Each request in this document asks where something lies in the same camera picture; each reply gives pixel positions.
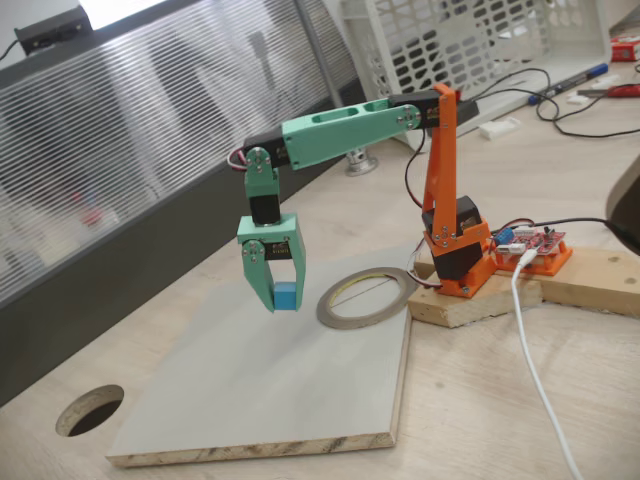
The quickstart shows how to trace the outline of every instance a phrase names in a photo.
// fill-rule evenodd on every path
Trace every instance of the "blue marker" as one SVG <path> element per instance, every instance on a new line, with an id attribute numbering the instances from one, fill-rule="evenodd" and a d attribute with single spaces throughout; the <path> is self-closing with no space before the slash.
<path id="1" fill-rule="evenodd" d="M 546 94 L 544 93 L 544 90 L 542 90 L 540 93 L 545 94 L 549 98 L 552 98 L 562 92 L 571 90 L 573 87 L 578 86 L 581 83 L 587 82 L 592 78 L 603 75 L 608 71 L 609 71 L 609 65 L 606 63 L 603 63 L 601 65 L 598 65 L 597 67 L 587 70 L 584 73 L 579 73 L 578 75 L 571 77 L 570 79 L 565 80 L 564 82 L 557 83 L 556 85 L 552 86 L 551 89 Z M 533 106 L 533 105 L 537 105 L 538 103 L 540 103 L 540 97 L 536 95 L 531 95 L 529 97 L 529 105 Z"/>

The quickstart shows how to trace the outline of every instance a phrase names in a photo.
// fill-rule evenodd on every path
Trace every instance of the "green arm segment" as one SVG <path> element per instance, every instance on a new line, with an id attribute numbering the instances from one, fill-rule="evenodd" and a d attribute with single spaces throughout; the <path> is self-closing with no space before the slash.
<path id="1" fill-rule="evenodd" d="M 275 310 L 274 282 L 265 258 L 265 243 L 286 243 L 296 269 L 296 310 L 302 305 L 306 252 L 295 213 L 283 214 L 277 225 L 256 226 L 249 216 L 240 219 L 238 243 L 242 245 L 244 276 L 269 311 Z"/>
<path id="2" fill-rule="evenodd" d="M 385 140 L 416 128 L 420 113 L 413 105 L 389 108 L 388 100 L 377 100 L 308 115 L 282 124 L 282 136 L 294 170 L 317 165 L 356 148 Z M 247 152 L 245 190 L 250 199 L 280 193 L 278 169 L 272 167 L 269 153 L 255 147 Z M 306 253 L 295 214 L 282 214 L 275 225 L 256 225 L 252 217 L 242 217 L 238 227 L 242 245 L 244 274 L 249 284 L 273 312 L 277 295 L 267 261 L 272 244 L 288 245 L 296 269 L 296 310 L 302 305 L 306 273 Z"/>
<path id="3" fill-rule="evenodd" d="M 419 118 L 413 105 L 389 108 L 389 100 L 376 100 L 289 120 L 282 136 L 299 170 L 412 130 Z"/>

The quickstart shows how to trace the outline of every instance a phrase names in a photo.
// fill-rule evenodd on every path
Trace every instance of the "wooden base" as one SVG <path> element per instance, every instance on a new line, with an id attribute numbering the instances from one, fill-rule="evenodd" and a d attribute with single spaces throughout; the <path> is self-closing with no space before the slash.
<path id="1" fill-rule="evenodd" d="M 416 261 L 416 271 L 421 275 L 435 271 L 428 252 Z M 409 299 L 411 315 L 416 320 L 453 328 L 510 312 L 511 276 L 511 272 L 499 270 L 469 300 L 421 288 Z M 520 278 L 524 281 L 520 288 L 523 306 L 544 300 L 640 318 L 640 262 L 626 252 L 575 248 L 557 275 L 522 274 Z M 429 280 L 437 282 L 435 273 Z"/>
<path id="2" fill-rule="evenodd" d="M 429 277 L 438 282 L 437 275 Z M 525 307 L 542 303 L 542 287 L 537 281 L 524 281 L 518 289 Z M 493 275 L 473 298 L 441 295 L 433 289 L 419 288 L 409 299 L 409 311 L 415 320 L 443 327 L 459 327 L 513 310 L 511 279 Z"/>

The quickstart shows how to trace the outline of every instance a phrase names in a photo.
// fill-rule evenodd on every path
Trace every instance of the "robotic arm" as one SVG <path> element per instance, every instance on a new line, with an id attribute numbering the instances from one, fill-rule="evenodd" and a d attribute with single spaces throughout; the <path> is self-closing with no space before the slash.
<path id="1" fill-rule="evenodd" d="M 490 232 L 468 197 L 456 201 L 455 142 L 456 126 L 477 114 L 475 102 L 458 105 L 453 90 L 437 85 L 425 92 L 296 118 L 248 138 L 241 150 L 251 216 L 240 220 L 238 243 L 245 277 L 264 305 L 270 311 L 298 310 L 304 290 L 304 243 L 296 214 L 280 213 L 278 168 L 290 165 L 299 170 L 409 130 L 428 128 L 433 129 L 433 143 L 423 209 L 425 238 L 434 258 L 442 257 L 438 263 L 443 293 L 473 295 L 475 290 L 467 290 L 463 277 L 483 259 L 480 244 Z M 295 283 L 274 283 L 270 260 L 293 260 Z"/>

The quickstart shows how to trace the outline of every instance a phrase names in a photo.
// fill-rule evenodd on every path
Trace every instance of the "desk grommet hole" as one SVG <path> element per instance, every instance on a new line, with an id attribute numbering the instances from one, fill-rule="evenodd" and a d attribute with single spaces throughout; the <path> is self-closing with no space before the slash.
<path id="1" fill-rule="evenodd" d="M 105 385 L 80 396 L 65 408 L 56 422 L 56 433 L 75 437 L 102 425 L 120 407 L 124 390 L 119 385 Z"/>

